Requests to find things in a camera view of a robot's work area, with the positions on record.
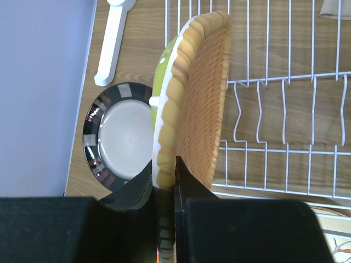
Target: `woven surface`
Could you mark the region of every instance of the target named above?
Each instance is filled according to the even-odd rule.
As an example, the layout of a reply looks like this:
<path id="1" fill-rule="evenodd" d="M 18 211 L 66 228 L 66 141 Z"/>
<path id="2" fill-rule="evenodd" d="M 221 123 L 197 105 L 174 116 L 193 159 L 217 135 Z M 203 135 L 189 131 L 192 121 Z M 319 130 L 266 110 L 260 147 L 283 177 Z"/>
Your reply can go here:
<path id="1" fill-rule="evenodd" d="M 174 47 L 178 55 L 167 83 L 168 99 L 158 137 L 160 187 L 174 185 L 176 155 L 182 156 L 199 181 L 211 187 L 227 87 L 229 20 L 222 12 L 196 16 L 184 27 L 180 34 L 183 39 Z"/>

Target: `wood grain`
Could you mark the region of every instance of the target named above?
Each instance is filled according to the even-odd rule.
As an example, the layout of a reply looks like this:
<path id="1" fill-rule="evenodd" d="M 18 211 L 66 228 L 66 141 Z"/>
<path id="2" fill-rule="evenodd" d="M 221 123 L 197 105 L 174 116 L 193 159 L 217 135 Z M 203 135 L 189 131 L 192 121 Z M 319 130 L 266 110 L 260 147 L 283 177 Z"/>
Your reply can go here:
<path id="1" fill-rule="evenodd" d="M 198 1 L 193 1 L 193 15 L 197 14 Z M 201 12 L 209 12 L 209 1 L 201 2 Z M 311 74 L 312 71 L 312 16 L 315 17 L 314 73 L 335 72 L 337 21 L 322 19 L 319 10 L 322 1 L 316 1 L 315 12 L 311 1 L 294 0 L 292 6 L 292 49 L 291 75 Z M 227 11 L 227 1 L 213 0 L 213 11 Z M 73 150 L 71 171 L 67 195 L 93 195 L 101 198 L 108 193 L 93 177 L 82 151 L 82 125 L 85 114 L 92 101 L 104 88 L 94 84 L 93 76 L 97 71 L 101 44 L 103 41 L 108 4 L 104 0 L 98 2 L 92 45 L 86 80 L 83 90 L 77 133 Z M 137 0 L 135 7 L 128 13 L 126 28 L 120 57 L 113 84 L 135 81 L 152 85 L 157 61 L 164 48 L 164 1 Z M 250 0 L 250 75 L 247 76 L 247 9 L 246 0 L 231 1 L 230 14 L 233 23 L 233 44 L 230 59 L 230 79 L 264 78 L 266 63 L 266 26 L 267 2 Z M 171 39 L 177 35 L 177 1 L 171 1 Z M 188 1 L 182 1 L 180 22 L 183 25 L 189 18 Z M 341 45 L 339 70 L 351 70 L 351 23 L 341 23 Z M 270 1 L 269 32 L 269 77 L 288 75 L 288 1 Z M 318 78 L 315 105 L 315 145 L 314 150 L 334 151 L 334 145 L 341 143 L 340 103 L 343 79 L 338 82 L 333 78 Z M 249 147 L 264 148 L 256 143 L 258 122 L 257 83 L 249 88 L 238 86 L 242 116 L 237 130 L 237 138 L 247 140 Z M 269 82 L 265 87 L 261 84 L 262 123 L 259 138 L 268 142 L 269 148 L 285 149 L 282 144 L 282 92 L 281 81 Z M 286 85 L 286 141 L 291 148 L 306 149 L 312 137 L 312 96 L 313 84 L 310 79 L 300 79 Z M 344 115 L 346 119 L 346 145 L 340 151 L 351 151 L 349 146 L 351 135 L 351 104 L 347 94 Z M 233 141 L 234 125 L 239 115 L 234 97 L 233 85 L 227 90 L 225 102 L 222 139 L 228 141 L 230 147 L 243 147 Z M 337 158 L 337 194 L 350 196 L 351 176 L 349 176 L 350 157 Z M 228 151 L 228 183 L 242 185 L 244 183 L 245 155 L 243 151 Z M 313 193 L 332 194 L 333 155 L 313 155 L 311 170 L 311 191 Z M 267 187 L 285 189 L 285 153 L 269 153 Z M 290 154 L 289 158 L 289 190 L 307 190 L 308 155 Z M 248 185 L 263 187 L 264 153 L 250 152 L 248 156 Z M 225 152 L 219 151 L 215 175 L 216 183 L 225 182 Z M 222 192 L 240 193 L 237 189 L 215 187 Z M 282 197 L 280 193 L 272 194 L 255 192 L 260 196 Z M 312 201 L 321 202 L 318 198 Z"/>

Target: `white plastic utensil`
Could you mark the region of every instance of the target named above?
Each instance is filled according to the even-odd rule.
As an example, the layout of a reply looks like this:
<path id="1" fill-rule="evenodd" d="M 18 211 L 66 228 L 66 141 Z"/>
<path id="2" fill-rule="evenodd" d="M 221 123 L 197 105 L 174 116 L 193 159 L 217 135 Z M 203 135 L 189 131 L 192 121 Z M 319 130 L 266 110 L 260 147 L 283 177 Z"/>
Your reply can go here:
<path id="1" fill-rule="evenodd" d="M 110 4 L 109 17 L 106 23 L 98 72 L 94 77 L 95 84 L 102 87 L 110 84 L 114 79 L 127 13 L 136 2 L 136 0 L 107 1 Z"/>

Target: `beige cloth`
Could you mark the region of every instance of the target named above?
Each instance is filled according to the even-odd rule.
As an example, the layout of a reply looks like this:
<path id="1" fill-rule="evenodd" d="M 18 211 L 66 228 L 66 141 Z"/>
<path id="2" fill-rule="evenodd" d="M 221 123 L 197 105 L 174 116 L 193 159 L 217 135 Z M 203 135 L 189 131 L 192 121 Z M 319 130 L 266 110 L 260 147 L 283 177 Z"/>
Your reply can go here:
<path id="1" fill-rule="evenodd" d="M 341 1 L 341 19 L 351 20 L 351 0 Z M 339 0 L 324 0 L 320 9 L 322 18 L 338 19 Z"/>

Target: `green plate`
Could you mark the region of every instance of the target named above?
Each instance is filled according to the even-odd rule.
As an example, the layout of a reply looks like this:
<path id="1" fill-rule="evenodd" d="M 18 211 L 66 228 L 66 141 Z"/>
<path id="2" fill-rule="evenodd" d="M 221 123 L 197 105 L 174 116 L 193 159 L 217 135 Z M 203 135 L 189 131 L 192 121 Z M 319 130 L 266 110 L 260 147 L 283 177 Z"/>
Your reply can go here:
<path id="1" fill-rule="evenodd" d="M 168 44 L 168 46 L 165 48 L 165 51 L 163 51 L 160 60 L 158 61 L 155 76 L 154 76 L 154 83 L 152 84 L 152 96 L 160 96 L 161 94 L 162 83 L 163 83 L 163 79 L 165 78 L 166 68 L 169 62 L 169 58 L 171 57 L 171 53 L 172 53 L 174 44 L 177 40 L 177 37 L 178 36 L 176 36 Z M 152 115 L 152 128 L 155 131 L 157 110 L 152 108 L 151 115 Z"/>

